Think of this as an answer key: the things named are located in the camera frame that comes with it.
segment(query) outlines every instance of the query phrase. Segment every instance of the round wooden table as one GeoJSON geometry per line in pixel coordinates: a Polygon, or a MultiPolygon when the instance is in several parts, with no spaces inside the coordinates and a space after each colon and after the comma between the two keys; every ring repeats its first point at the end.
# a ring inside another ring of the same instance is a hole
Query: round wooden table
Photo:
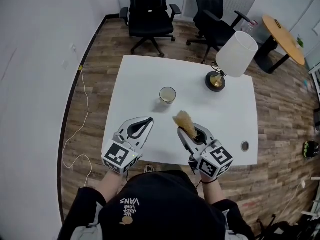
{"type": "Polygon", "coordinates": [[[281,28],[279,28],[277,23],[275,22],[275,19],[270,17],[269,15],[263,15],[262,20],[271,36],[261,46],[254,57],[254,60],[259,65],[259,67],[266,73],[272,74],[290,57],[296,63],[304,65],[304,54],[300,49],[297,48],[297,42],[295,38],[290,34],[290,32],[286,30],[285,27],[281,24],[281,28]],[[268,55],[278,46],[278,44],[287,54],[274,65],[268,55]]]}

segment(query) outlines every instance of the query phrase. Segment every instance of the table lamp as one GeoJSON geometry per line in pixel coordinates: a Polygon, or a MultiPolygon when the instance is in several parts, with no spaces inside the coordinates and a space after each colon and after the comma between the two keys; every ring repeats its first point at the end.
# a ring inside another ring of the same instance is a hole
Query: table lamp
{"type": "Polygon", "coordinates": [[[225,86],[225,76],[241,77],[258,51],[257,42],[247,33],[237,31],[217,53],[215,60],[220,71],[209,72],[205,77],[206,86],[213,92],[221,92],[225,86]]]}

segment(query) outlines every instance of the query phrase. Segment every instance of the white cable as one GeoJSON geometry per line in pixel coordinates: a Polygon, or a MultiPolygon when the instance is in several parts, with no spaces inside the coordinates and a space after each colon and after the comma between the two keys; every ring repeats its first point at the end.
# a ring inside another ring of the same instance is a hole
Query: white cable
{"type": "Polygon", "coordinates": [[[75,162],[76,162],[80,157],[86,157],[86,158],[89,160],[89,163],[90,163],[90,166],[91,166],[91,170],[90,170],[89,174],[86,176],[85,183],[84,183],[84,187],[85,187],[86,184],[87,184],[87,181],[88,181],[88,177],[89,177],[89,175],[90,175],[91,172],[92,172],[92,164],[91,164],[91,161],[90,161],[89,157],[87,157],[85,154],[81,154],[81,155],[79,155],[79,156],[74,160],[74,162],[71,164],[71,166],[67,166],[67,165],[65,164],[65,161],[64,161],[64,151],[65,151],[65,148],[66,148],[67,143],[68,143],[74,136],[76,136],[76,134],[77,134],[78,132],[80,132],[80,131],[83,129],[83,127],[85,126],[85,123],[86,123],[86,121],[87,121],[88,115],[89,115],[89,97],[88,97],[87,92],[86,92],[86,85],[85,85],[84,74],[83,74],[82,70],[83,70],[83,68],[81,69],[81,76],[82,76],[82,82],[83,82],[83,87],[84,87],[84,93],[85,93],[85,96],[86,96],[87,113],[86,113],[86,116],[85,116],[85,119],[84,119],[84,122],[83,122],[82,127],[81,127],[79,130],[77,130],[77,131],[75,132],[75,134],[72,135],[72,137],[69,138],[69,139],[65,142],[64,147],[63,147],[63,150],[62,150],[62,155],[61,155],[61,157],[62,157],[62,162],[63,162],[64,166],[67,167],[68,169],[70,169],[72,166],[74,166],[75,162]]]}
{"type": "Polygon", "coordinates": [[[302,183],[302,182],[300,182],[299,185],[296,187],[296,190],[295,190],[295,192],[294,192],[293,197],[291,198],[291,200],[289,201],[289,203],[288,203],[288,204],[286,205],[286,207],[284,208],[283,212],[282,212],[282,213],[280,214],[280,216],[278,217],[278,219],[277,219],[277,221],[276,221],[277,223],[279,222],[280,218],[282,217],[282,214],[284,214],[284,212],[286,211],[286,209],[287,209],[288,206],[290,205],[291,201],[292,201],[293,199],[295,199],[301,183],[302,183]]]}

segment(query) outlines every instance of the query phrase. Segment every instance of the black office chair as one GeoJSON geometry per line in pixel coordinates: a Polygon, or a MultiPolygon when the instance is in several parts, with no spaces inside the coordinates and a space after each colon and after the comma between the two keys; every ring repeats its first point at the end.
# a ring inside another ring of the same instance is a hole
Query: black office chair
{"type": "Polygon", "coordinates": [[[235,34],[234,27],[242,20],[250,22],[250,19],[243,15],[241,12],[235,10],[238,17],[229,26],[227,23],[221,20],[224,15],[224,0],[196,0],[198,5],[198,12],[193,21],[195,26],[199,29],[199,35],[196,36],[196,40],[188,40],[187,46],[191,43],[206,44],[208,48],[203,58],[202,64],[205,63],[209,51],[214,48],[220,51],[219,47],[223,47],[229,39],[235,34]]]}
{"type": "Polygon", "coordinates": [[[174,31],[172,21],[175,15],[181,14],[176,4],[170,4],[172,9],[171,18],[166,10],[168,9],[166,0],[130,0],[130,16],[128,19],[128,7],[124,7],[120,11],[120,18],[124,19],[125,24],[129,26],[129,34],[131,37],[142,38],[132,49],[131,54],[135,54],[135,49],[142,45],[145,41],[150,40],[155,48],[159,51],[159,56],[163,58],[165,54],[161,51],[155,38],[176,38],[171,34],[174,31]]]}

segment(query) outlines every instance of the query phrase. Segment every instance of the sneaker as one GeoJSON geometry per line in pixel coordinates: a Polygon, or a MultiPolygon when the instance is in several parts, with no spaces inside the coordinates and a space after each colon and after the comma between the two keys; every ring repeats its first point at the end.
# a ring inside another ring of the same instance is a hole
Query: sneaker
{"type": "Polygon", "coordinates": [[[147,174],[147,173],[154,173],[156,170],[155,168],[151,165],[151,164],[148,164],[144,167],[144,173],[147,174]]]}

